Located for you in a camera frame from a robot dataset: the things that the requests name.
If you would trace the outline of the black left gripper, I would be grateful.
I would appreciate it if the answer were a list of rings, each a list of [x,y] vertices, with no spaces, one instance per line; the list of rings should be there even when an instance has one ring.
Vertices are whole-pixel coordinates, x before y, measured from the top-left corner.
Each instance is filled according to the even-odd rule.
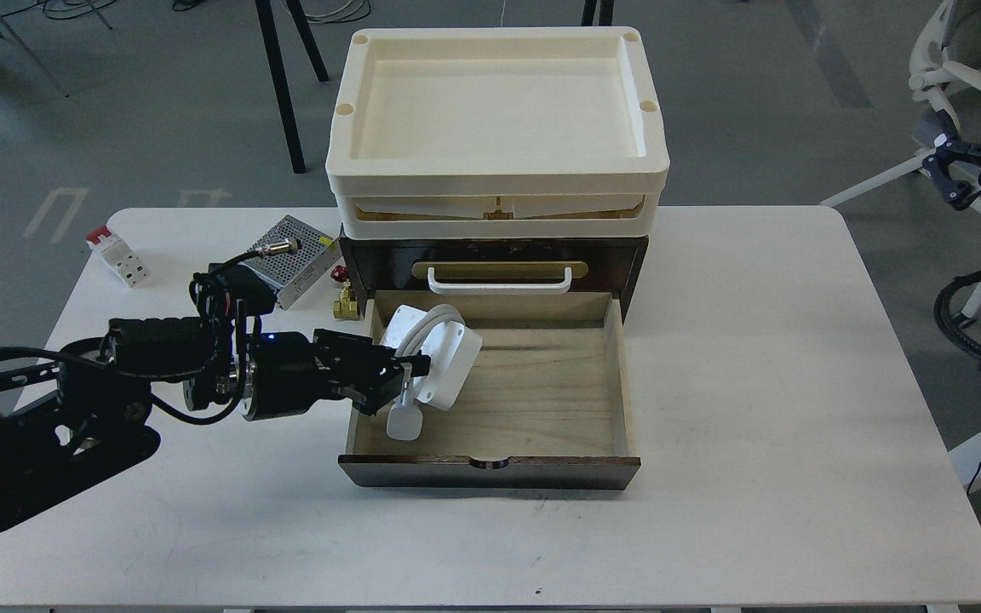
[[[299,331],[265,333],[250,342],[248,356],[240,409],[246,421],[302,415],[316,401],[340,398],[374,416],[400,395],[404,364],[415,377],[428,375],[432,364],[426,354],[398,356],[371,337],[330,329],[315,329],[313,344]],[[319,371],[317,361],[331,371]]]

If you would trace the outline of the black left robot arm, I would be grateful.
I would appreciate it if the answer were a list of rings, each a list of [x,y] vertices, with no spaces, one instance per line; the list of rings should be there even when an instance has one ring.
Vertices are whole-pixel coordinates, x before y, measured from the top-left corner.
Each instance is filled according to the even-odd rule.
[[[374,415],[431,371],[426,354],[369,337],[262,334],[277,299],[246,261],[296,249],[288,239],[195,274],[195,317],[113,318],[58,352],[0,347],[0,532],[152,457],[152,409],[206,426],[239,404],[257,421],[349,398]]]

